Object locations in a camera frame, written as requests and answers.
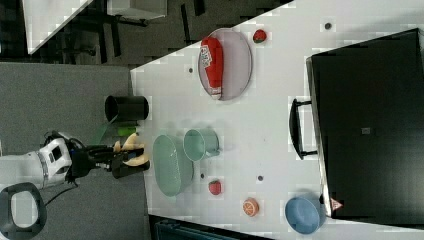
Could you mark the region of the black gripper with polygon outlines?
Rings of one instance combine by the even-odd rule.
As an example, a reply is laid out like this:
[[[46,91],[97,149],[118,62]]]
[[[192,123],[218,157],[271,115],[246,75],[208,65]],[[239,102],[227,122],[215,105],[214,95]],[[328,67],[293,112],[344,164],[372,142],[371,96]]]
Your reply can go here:
[[[98,164],[108,164],[111,159],[129,161],[139,157],[144,153],[143,148],[123,150],[114,152],[113,148],[106,145],[93,145],[71,152],[71,168],[68,171],[69,179],[85,177],[88,173],[97,167]],[[139,166],[128,166],[122,162],[113,162],[111,166],[112,175],[115,179],[123,178],[146,171],[150,168],[150,162]]]

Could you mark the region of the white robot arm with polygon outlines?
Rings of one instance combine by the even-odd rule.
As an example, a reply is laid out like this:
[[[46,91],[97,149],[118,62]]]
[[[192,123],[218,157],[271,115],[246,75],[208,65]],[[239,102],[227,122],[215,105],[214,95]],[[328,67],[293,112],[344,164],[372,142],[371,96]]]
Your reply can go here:
[[[41,190],[72,183],[96,168],[111,172],[116,179],[148,169],[145,144],[138,141],[137,133],[124,143],[84,145],[77,138],[52,131],[39,150],[1,157],[1,188],[29,182]]]

